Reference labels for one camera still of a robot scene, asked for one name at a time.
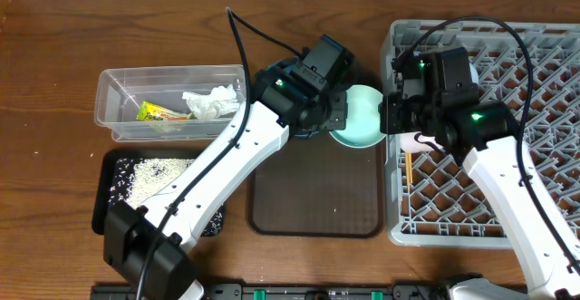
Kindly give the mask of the pink plastic cup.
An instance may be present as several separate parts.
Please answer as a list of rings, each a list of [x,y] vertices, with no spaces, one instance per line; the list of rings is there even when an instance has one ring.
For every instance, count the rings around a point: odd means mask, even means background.
[[[419,131],[401,133],[398,137],[401,149],[406,153],[443,150],[434,137],[424,136]]]

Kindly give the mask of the light green small plate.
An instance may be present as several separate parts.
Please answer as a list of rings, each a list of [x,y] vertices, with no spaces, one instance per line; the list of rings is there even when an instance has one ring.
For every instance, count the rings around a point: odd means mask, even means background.
[[[385,134],[381,132],[379,105],[383,95],[373,87],[355,84],[346,91],[347,116],[345,129],[331,131],[330,135],[340,144],[354,149],[365,149],[379,143]]]

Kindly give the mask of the wooden chopstick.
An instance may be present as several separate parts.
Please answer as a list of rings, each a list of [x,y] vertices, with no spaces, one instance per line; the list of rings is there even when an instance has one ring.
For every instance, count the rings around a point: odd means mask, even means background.
[[[405,152],[405,176],[406,176],[406,186],[407,191],[411,192],[411,186],[413,184],[412,178],[412,154],[409,152]]]

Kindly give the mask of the white tissue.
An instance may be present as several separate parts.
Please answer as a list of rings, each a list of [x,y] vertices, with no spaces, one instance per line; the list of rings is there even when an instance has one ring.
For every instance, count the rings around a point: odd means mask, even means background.
[[[238,111],[240,102],[232,84],[227,87],[218,86],[210,94],[183,92],[182,99],[186,102],[190,117],[203,121],[214,120]]]

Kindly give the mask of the yellow snack wrapper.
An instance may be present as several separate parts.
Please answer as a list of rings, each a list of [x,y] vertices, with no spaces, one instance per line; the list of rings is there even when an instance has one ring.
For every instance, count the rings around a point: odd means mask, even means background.
[[[192,114],[172,111],[151,102],[142,102],[136,117],[138,121],[183,121],[192,118]]]

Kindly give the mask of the white rice grains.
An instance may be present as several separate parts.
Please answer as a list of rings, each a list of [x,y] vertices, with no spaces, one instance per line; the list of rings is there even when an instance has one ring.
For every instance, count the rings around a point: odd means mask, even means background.
[[[132,208],[165,188],[194,162],[193,159],[118,159],[106,190],[112,205],[124,200]]]

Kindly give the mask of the light blue bowl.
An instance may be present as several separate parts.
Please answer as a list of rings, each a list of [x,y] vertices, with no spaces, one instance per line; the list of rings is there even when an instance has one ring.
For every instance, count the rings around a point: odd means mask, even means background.
[[[476,67],[471,63],[469,65],[469,69],[470,69],[470,75],[471,75],[472,82],[475,84],[478,84],[479,83],[479,74],[477,72]]]

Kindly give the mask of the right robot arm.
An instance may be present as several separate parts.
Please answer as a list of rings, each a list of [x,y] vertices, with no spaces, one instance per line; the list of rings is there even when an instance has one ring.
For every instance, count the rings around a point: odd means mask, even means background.
[[[407,51],[391,60],[383,130],[408,153],[453,157],[492,207],[523,270],[531,299],[579,296],[579,240],[536,171],[523,119],[481,102],[465,48]]]

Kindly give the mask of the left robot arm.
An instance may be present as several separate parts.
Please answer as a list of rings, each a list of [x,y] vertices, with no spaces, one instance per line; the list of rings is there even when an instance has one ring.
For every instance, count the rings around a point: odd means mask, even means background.
[[[353,61],[323,35],[305,55],[258,71],[232,121],[181,175],[136,208],[124,200],[109,206],[103,257],[136,298],[203,296],[189,251],[237,187],[292,136],[344,129],[342,85]]]

